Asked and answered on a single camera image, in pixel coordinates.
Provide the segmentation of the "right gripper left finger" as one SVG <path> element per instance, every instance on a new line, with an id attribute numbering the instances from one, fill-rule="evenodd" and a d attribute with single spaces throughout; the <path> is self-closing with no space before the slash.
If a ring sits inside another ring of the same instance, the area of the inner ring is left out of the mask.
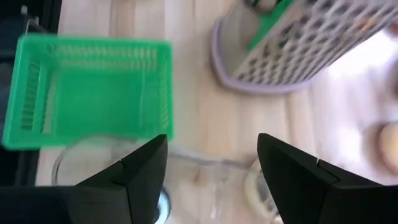
<path id="1" fill-rule="evenodd" d="M 161 134 L 76 185 L 0 187 L 0 224 L 154 224 L 167 154 Z"/>

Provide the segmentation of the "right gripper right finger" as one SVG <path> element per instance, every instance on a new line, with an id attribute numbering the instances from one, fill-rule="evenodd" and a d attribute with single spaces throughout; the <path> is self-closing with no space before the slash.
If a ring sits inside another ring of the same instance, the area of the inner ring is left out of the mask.
<path id="1" fill-rule="evenodd" d="M 398 185 L 381 185 L 269 134 L 257 155 L 284 224 L 398 224 Z"/>

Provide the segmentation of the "clear plastic container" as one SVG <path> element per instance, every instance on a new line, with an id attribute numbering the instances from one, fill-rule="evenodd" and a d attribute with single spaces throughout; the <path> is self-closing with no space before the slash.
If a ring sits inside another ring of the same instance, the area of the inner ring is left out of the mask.
<path id="1" fill-rule="evenodd" d="M 145 144 L 144 140 L 96 136 L 63 149 L 53 185 L 75 185 Z M 284 224 L 262 174 L 251 165 L 209 159 L 170 144 L 160 216 L 155 224 Z"/>

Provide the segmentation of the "green plastic basket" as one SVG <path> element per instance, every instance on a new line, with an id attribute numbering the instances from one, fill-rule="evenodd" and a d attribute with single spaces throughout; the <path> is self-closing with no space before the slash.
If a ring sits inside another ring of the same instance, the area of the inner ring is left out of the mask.
<path id="1" fill-rule="evenodd" d="M 173 50 L 164 40 L 19 38 L 2 144 L 66 146 L 111 135 L 174 136 Z"/>

